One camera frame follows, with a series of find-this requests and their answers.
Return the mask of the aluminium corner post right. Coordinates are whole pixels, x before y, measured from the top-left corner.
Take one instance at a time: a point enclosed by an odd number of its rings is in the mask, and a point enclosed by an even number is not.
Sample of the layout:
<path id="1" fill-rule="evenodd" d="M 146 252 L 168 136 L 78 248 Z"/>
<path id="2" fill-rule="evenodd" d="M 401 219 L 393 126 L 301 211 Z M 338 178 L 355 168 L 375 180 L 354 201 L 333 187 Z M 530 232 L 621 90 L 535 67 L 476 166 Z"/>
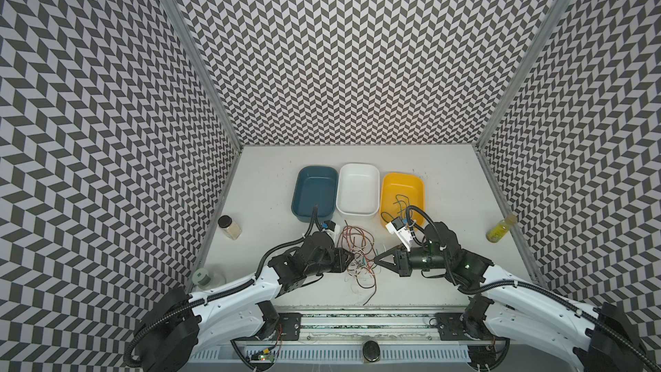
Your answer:
<path id="1" fill-rule="evenodd" d="M 484 131 L 480 135 L 476 143 L 476 150 L 482 152 L 489 139 L 493 136 L 500 123 L 502 122 L 505 114 L 507 113 L 511 103 L 514 101 L 517 93 L 523 86 L 526 77 L 531 72 L 535 62 L 540 57 L 543 49 L 549 41 L 554 29 L 558 26 L 564 13 L 566 12 L 571 0 L 554 0 L 547 12 L 539 30 L 531 41 L 528 50 L 521 60 L 516 72 L 509 82 L 507 88 L 499 99 L 494 112 L 492 113 L 489 121 L 487 122 Z"/>

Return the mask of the aluminium corner post left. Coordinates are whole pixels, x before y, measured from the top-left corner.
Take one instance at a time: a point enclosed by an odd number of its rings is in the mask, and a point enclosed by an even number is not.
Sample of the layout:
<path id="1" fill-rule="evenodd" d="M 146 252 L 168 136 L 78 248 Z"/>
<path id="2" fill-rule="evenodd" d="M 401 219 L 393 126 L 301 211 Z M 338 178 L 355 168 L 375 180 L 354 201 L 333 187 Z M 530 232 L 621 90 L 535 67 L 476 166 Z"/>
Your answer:
<path id="1" fill-rule="evenodd" d="M 231 143 L 232 148 L 235 151 L 241 151 L 242 145 L 239 141 L 237 134 L 234 131 L 232 122 L 230 121 L 229 115 L 225 111 L 225 107 L 221 101 L 220 95 L 213 84 L 213 79 L 208 73 L 207 66 L 201 54 L 196 46 L 194 38 L 192 36 L 191 29 L 184 20 L 182 13 L 180 12 L 179 7 L 177 6 L 176 0 L 159 0 L 167 17 L 170 20 L 170 23 L 177 34 L 182 48 L 184 49 L 189 62 L 191 63 L 192 68 L 196 72 L 196 75 L 203 87 L 208 100 L 213 106 L 215 113 L 227 133 L 228 139 Z"/>

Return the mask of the yellow liquid bottle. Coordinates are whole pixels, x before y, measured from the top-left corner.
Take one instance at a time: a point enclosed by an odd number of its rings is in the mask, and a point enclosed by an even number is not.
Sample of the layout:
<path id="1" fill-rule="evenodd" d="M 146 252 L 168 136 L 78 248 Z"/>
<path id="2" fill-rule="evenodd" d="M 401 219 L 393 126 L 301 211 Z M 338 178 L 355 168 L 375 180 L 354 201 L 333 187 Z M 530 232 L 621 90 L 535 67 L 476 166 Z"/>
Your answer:
<path id="1" fill-rule="evenodd" d="M 510 232 L 510 230 L 517 224 L 518 218 L 516 215 L 508 215 L 491 228 L 487 234 L 486 239 L 491 243 L 497 243 Z"/>

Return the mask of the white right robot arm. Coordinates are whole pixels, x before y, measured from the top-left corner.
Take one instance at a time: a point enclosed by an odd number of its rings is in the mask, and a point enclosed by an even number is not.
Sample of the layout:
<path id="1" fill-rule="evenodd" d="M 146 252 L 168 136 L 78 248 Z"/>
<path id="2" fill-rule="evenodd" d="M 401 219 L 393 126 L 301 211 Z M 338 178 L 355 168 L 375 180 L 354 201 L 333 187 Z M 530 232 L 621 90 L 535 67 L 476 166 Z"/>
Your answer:
<path id="1" fill-rule="evenodd" d="M 595 307 L 526 282 L 461 247 L 457 235 L 417 206 L 386 224 L 399 246 L 375 264 L 400 277 L 438 270 L 468 296 L 461 316 L 472 339 L 510 339 L 555 356 L 581 371 L 658 371 L 628 316 L 610 303 Z"/>

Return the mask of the yellow plastic bin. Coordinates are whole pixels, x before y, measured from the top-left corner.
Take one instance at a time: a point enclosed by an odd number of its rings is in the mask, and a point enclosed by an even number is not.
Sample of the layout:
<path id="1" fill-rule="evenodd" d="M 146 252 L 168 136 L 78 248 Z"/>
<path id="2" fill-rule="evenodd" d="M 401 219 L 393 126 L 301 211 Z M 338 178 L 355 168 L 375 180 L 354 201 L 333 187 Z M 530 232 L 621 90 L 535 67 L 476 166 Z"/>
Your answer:
<path id="1" fill-rule="evenodd" d="M 414 175 L 388 173 L 381 185 L 380 223 L 383 227 L 396 217 L 405 218 L 409 205 L 424 209 L 424 184 Z"/>

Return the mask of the black lid spice jar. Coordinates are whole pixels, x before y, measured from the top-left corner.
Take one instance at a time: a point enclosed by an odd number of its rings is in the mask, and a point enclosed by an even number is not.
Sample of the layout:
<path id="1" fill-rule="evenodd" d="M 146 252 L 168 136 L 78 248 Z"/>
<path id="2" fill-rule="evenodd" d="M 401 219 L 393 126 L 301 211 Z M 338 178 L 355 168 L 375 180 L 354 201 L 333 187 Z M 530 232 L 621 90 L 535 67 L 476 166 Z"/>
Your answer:
<path id="1" fill-rule="evenodd" d="M 224 234 L 228 239 L 236 240 L 242 234 L 242 229 L 229 215 L 222 215 L 217 220 L 217 232 Z"/>

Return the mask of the aluminium corner post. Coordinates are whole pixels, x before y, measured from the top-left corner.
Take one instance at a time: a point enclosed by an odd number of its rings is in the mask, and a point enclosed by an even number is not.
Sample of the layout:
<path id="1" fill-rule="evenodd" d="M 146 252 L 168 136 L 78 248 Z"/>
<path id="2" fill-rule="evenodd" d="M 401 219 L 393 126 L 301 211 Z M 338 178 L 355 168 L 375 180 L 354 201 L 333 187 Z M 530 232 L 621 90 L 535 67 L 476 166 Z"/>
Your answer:
<path id="1" fill-rule="evenodd" d="M 196 46 L 194 38 L 192 36 L 191 29 L 184 20 L 182 13 L 180 12 L 179 7 L 177 6 L 176 0 L 159 0 L 167 17 L 170 20 L 170 23 L 177 34 L 182 48 L 184 49 L 189 62 L 191 63 L 192 68 L 196 72 L 196 75 L 203 87 L 208 100 L 213 106 L 215 113 L 227 133 L 228 139 L 231 143 L 232 148 L 235 151 L 241 151 L 242 145 L 239 141 L 237 134 L 234 131 L 232 122 L 230 121 L 229 115 L 225 111 L 225 107 L 221 101 L 220 95 L 213 84 L 213 79 L 208 73 L 207 66 L 201 54 Z"/>
<path id="2" fill-rule="evenodd" d="M 499 99 L 494 112 L 492 113 L 489 121 L 487 122 L 484 131 L 480 135 L 476 143 L 476 150 L 482 152 L 489 139 L 493 136 L 500 123 L 502 122 L 505 114 L 507 113 L 511 103 L 514 101 L 517 93 L 523 86 L 526 77 L 531 72 L 535 62 L 540 57 L 543 49 L 549 41 L 554 29 L 558 26 L 564 13 L 566 12 L 571 0 L 554 0 L 547 12 L 539 30 L 531 41 L 528 50 L 521 60 L 516 72 L 509 82 L 507 88 Z"/>

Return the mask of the white plastic bin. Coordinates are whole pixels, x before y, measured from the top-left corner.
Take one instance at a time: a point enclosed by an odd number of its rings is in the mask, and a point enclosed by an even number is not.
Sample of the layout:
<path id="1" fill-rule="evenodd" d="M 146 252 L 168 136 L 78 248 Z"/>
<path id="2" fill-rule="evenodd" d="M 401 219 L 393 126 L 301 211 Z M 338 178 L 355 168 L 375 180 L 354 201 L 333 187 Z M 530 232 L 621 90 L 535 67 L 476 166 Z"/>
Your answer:
<path id="1" fill-rule="evenodd" d="M 338 175 L 336 208 L 344 216 L 368 218 L 380 208 L 380 171 L 370 164 L 343 165 Z"/>

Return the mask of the white lid clear jar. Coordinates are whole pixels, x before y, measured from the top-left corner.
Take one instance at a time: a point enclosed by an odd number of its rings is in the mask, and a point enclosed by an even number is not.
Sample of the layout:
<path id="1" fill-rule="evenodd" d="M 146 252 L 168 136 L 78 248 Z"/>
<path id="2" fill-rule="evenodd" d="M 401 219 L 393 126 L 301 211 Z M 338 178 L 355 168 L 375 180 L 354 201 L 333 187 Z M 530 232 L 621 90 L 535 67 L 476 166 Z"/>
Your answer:
<path id="1" fill-rule="evenodd" d="M 202 267 L 192 275 L 192 284 L 195 289 L 217 289 L 227 283 L 223 272 L 217 267 Z"/>

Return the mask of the black knob on rail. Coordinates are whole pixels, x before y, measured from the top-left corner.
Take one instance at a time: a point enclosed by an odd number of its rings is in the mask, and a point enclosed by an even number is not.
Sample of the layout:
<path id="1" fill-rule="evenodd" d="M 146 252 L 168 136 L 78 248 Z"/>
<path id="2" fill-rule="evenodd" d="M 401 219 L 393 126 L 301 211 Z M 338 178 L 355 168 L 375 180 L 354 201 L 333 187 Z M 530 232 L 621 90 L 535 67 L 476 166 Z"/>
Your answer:
<path id="1" fill-rule="evenodd" d="M 381 359 L 380 345 L 373 340 L 369 340 L 363 344 L 361 354 L 365 363 L 377 363 Z"/>

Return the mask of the teal plastic bin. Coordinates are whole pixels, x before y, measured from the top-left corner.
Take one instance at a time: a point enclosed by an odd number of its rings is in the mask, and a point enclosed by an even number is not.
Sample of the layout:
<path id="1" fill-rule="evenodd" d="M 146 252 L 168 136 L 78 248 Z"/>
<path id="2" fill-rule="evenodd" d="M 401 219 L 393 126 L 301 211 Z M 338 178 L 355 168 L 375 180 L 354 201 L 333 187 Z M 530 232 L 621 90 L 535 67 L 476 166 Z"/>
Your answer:
<path id="1" fill-rule="evenodd" d="M 318 219 L 331 220 L 336 209 L 338 172 L 335 168 L 309 165 L 299 171 L 291 203 L 293 215 L 308 223 L 313 208 L 318 207 Z"/>

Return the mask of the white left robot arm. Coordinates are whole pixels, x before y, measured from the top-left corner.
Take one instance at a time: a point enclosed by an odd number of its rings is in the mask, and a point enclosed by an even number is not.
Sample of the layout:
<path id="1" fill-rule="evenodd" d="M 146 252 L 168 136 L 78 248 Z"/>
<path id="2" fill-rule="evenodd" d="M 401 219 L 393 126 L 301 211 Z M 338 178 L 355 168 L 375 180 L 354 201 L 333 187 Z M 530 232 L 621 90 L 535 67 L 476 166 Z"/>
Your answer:
<path id="1" fill-rule="evenodd" d="M 299 238 L 269 249 L 256 271 L 218 288 L 165 294 L 135 328 L 123 363 L 143 371 L 177 371 L 195 354 L 230 344 L 252 371 L 275 363 L 282 342 L 296 340 L 301 317 L 278 313 L 276 298 L 344 273 L 355 256 L 341 246 L 317 215 Z"/>

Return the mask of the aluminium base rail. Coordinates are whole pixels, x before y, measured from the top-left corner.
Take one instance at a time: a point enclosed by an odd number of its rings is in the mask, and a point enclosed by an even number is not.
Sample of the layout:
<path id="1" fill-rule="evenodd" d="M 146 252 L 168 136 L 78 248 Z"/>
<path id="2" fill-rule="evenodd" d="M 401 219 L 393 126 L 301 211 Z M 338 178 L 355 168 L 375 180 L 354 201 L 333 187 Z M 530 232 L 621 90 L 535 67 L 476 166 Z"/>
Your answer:
<path id="1" fill-rule="evenodd" d="M 450 308 L 410 310 L 301 310 L 296 340 L 282 342 L 275 363 L 365 363 L 361 348 L 369 340 L 380 345 L 381 359 L 372 364 L 465 363 L 476 371 L 499 371 L 514 344 L 530 343 L 537 351 L 558 357 L 575 370 L 583 366 L 573 344 L 560 332 L 544 332 L 540 325 L 525 325 L 520 313 L 497 311 L 493 332 L 472 338 L 461 314 Z M 240 360 L 230 344 L 201 351 L 188 363 L 223 363 Z"/>

